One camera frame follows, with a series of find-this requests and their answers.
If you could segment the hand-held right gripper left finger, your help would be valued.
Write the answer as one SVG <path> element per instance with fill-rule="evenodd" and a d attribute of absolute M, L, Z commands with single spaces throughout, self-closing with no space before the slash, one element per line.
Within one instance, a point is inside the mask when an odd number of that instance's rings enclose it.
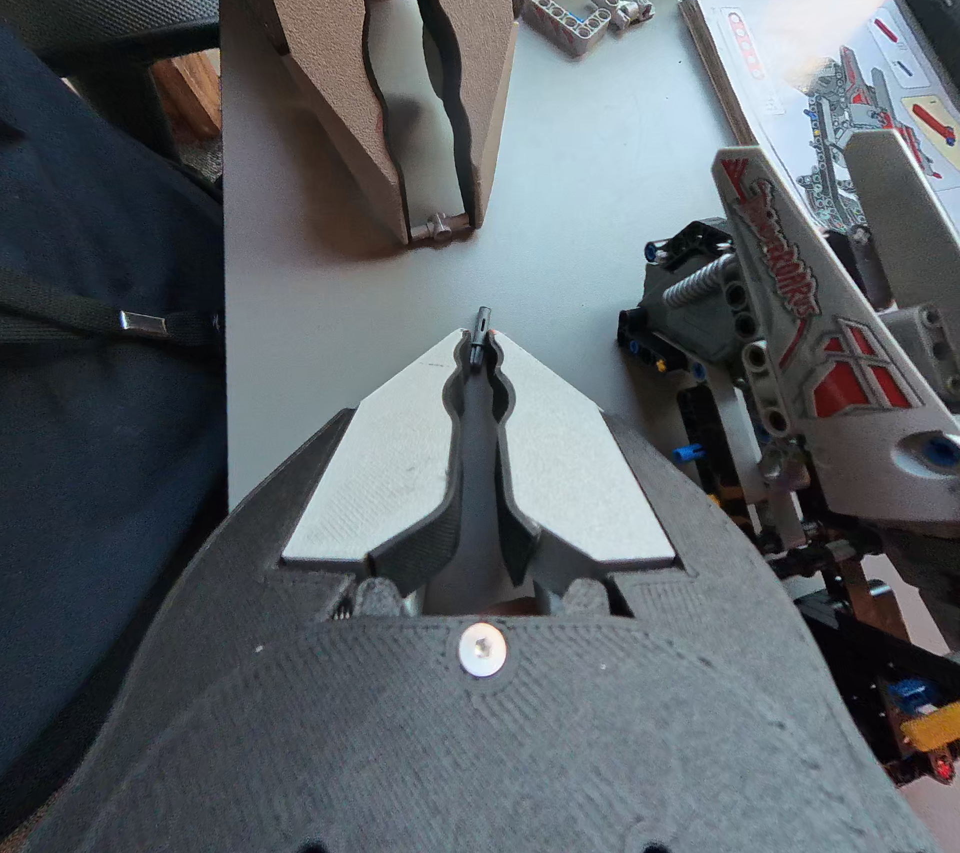
<path fill-rule="evenodd" d="M 472 335 L 451 331 L 368 394 L 323 467 L 281 558 L 421 590 L 460 541 L 464 385 Z"/>

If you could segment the person's navy clothing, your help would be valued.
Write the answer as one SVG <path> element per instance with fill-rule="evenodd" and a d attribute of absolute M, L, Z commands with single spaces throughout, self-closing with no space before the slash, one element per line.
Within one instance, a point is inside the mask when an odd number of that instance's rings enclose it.
<path fill-rule="evenodd" d="M 1 789 L 14 832 L 80 762 L 226 507 L 219 193 L 2 27 Z"/>

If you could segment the grey lego aircraft model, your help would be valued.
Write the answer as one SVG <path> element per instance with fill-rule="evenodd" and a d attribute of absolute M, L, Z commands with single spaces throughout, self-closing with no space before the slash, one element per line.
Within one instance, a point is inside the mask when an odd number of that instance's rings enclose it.
<path fill-rule="evenodd" d="M 869 224 L 817 225 L 757 145 L 720 149 L 722 212 L 644 249 L 617 345 L 678 389 L 703 492 L 794 600 L 854 724 L 894 784 L 958 775 L 958 235 L 892 134 L 854 137 L 854 178 L 894 163 L 870 208 L 934 244 L 887 284 Z"/>

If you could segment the grey angled lego beam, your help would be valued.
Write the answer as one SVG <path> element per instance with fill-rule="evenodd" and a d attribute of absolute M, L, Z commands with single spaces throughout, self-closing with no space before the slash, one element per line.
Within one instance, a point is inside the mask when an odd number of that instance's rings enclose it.
<path fill-rule="evenodd" d="M 600 8 L 578 18 L 555 0 L 523 0 L 522 20 L 572 58 L 587 55 L 612 24 L 609 10 Z"/>

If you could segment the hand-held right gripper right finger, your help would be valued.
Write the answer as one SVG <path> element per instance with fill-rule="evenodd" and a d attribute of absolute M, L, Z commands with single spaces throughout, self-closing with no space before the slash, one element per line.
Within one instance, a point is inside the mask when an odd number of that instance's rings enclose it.
<path fill-rule="evenodd" d="M 510 337 L 487 337 L 499 547 L 515 586 L 679 565 L 602 408 Z"/>

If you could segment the grey lego cross connector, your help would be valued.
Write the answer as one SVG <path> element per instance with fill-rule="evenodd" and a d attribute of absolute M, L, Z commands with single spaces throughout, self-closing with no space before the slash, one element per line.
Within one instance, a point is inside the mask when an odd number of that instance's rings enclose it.
<path fill-rule="evenodd" d="M 450 215 L 434 212 L 425 222 L 411 226 L 410 243 L 447 243 L 453 237 L 473 229 L 470 217 L 464 212 Z"/>

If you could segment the brown wooden object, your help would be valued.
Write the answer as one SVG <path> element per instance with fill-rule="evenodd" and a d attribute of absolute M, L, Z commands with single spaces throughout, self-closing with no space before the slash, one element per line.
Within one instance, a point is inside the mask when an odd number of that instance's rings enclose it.
<path fill-rule="evenodd" d="M 177 144 L 213 141 L 222 133 L 219 50 L 160 60 L 150 67 Z"/>

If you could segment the lego instruction booklet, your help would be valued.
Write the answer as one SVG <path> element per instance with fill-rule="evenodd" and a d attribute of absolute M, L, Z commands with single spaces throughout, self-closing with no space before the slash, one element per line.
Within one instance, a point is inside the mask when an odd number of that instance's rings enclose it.
<path fill-rule="evenodd" d="M 866 223 L 844 157 L 855 133 L 903 139 L 958 223 L 958 81 L 904 0 L 679 0 L 733 134 L 769 157 L 811 219 Z"/>

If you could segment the small grey lego connector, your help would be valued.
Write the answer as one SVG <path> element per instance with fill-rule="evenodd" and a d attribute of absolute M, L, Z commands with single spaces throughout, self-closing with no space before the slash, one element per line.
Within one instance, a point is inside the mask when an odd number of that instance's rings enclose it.
<path fill-rule="evenodd" d="M 656 9 L 651 0 L 588 0 L 598 19 L 608 22 L 617 31 L 625 31 L 652 20 Z"/>

